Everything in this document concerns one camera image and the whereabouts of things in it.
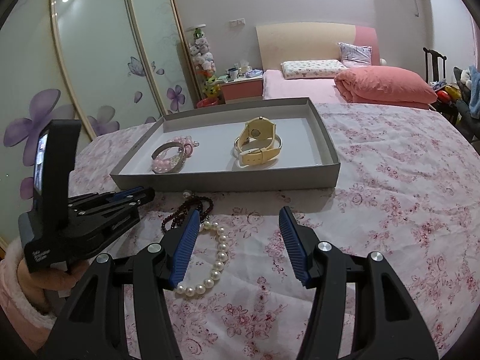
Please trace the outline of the pink fleece sleeve forearm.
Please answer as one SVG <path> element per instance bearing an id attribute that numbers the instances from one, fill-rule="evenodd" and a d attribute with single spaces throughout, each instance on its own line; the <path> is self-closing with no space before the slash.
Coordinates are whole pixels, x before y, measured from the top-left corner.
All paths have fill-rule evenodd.
<path id="1" fill-rule="evenodd" d="M 17 278 L 17 268 L 23 257 L 17 237 L 9 244 L 1 261 L 1 308 L 24 344 L 36 353 L 47 341 L 56 316 L 40 313 L 24 295 Z"/>

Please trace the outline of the person's left hand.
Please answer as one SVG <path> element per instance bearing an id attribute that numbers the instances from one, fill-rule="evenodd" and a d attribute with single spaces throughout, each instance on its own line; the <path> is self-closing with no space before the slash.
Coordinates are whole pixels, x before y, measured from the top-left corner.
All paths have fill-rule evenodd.
<path id="1" fill-rule="evenodd" d="M 87 261 L 80 262 L 70 273 L 56 268 L 30 273 L 23 258 L 17 267 L 17 279 L 30 304 L 42 314 L 51 310 L 46 291 L 66 291 L 72 289 L 89 268 Z"/>

